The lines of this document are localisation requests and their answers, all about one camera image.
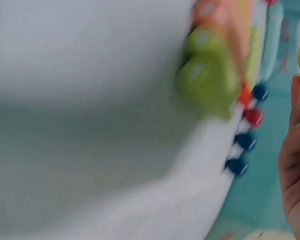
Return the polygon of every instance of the red knob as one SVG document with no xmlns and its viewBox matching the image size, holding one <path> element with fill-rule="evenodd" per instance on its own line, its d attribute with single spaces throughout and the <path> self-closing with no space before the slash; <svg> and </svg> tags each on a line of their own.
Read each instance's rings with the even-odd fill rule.
<svg viewBox="0 0 300 240">
<path fill-rule="evenodd" d="M 254 128 L 260 126 L 263 121 L 264 114 L 259 109 L 248 109 L 243 112 L 243 117 L 251 123 Z"/>
<path fill-rule="evenodd" d="M 277 0 L 264 0 L 266 1 L 269 5 L 273 5 L 277 2 Z"/>
</svg>

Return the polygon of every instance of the orange plastic piece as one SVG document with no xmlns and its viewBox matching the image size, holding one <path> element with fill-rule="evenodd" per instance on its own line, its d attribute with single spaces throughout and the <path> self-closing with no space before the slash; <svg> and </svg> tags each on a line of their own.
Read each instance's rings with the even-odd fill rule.
<svg viewBox="0 0 300 240">
<path fill-rule="evenodd" d="M 243 84 L 242 90 L 241 90 L 241 95 L 240 95 L 238 101 L 243 104 L 245 110 L 249 108 L 249 105 L 253 99 L 254 99 L 254 96 L 253 96 L 252 92 L 249 90 L 249 88 L 246 84 Z"/>
<path fill-rule="evenodd" d="M 225 31 L 240 77 L 246 82 L 245 62 L 250 46 L 250 20 L 254 0 L 200 0 L 194 8 L 194 22 Z"/>
</svg>

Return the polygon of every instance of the play mat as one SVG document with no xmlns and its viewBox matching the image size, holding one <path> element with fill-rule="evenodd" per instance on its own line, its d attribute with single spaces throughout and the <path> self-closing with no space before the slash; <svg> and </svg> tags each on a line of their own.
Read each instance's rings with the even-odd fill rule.
<svg viewBox="0 0 300 240">
<path fill-rule="evenodd" d="M 276 43 L 274 32 L 278 30 Z M 236 172 L 235 167 L 231 169 L 238 177 L 207 240 L 294 239 L 282 210 L 277 158 L 288 130 L 291 79 L 299 71 L 300 0 L 270 5 L 266 34 L 260 78 L 266 82 L 269 96 L 264 103 L 257 102 L 264 120 L 260 127 L 249 131 L 257 144 L 253 139 L 240 159 L 236 159 L 246 165 L 239 167 L 241 172 Z M 243 143 L 237 140 L 235 144 L 245 148 L 249 138 L 244 139 Z M 252 142 L 254 149 L 250 152 Z"/>
</svg>

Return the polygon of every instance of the light blue plastic piece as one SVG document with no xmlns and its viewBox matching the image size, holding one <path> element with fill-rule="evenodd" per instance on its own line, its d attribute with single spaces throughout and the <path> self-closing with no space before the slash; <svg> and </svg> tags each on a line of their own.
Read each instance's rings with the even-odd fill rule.
<svg viewBox="0 0 300 240">
<path fill-rule="evenodd" d="M 282 3 L 278 1 L 269 6 L 261 67 L 261 79 L 263 81 L 270 78 L 275 67 L 283 20 L 284 6 Z"/>
</svg>

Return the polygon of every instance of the teal surface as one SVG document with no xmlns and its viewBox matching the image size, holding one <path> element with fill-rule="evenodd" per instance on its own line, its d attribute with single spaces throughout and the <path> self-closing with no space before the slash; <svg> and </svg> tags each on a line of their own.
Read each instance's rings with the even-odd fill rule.
<svg viewBox="0 0 300 240">
<path fill-rule="evenodd" d="M 234 180 L 208 240 L 220 240 L 226 233 L 234 233 L 231 240 L 243 240 L 257 230 L 291 231 L 282 210 L 277 159 L 288 131 L 291 79 L 297 72 L 299 20 L 296 15 L 284 17 L 289 37 L 280 41 L 274 72 L 267 82 L 269 98 L 260 106 L 264 121 L 254 131 L 258 144 L 244 156 L 250 164 L 249 171 Z"/>
</svg>

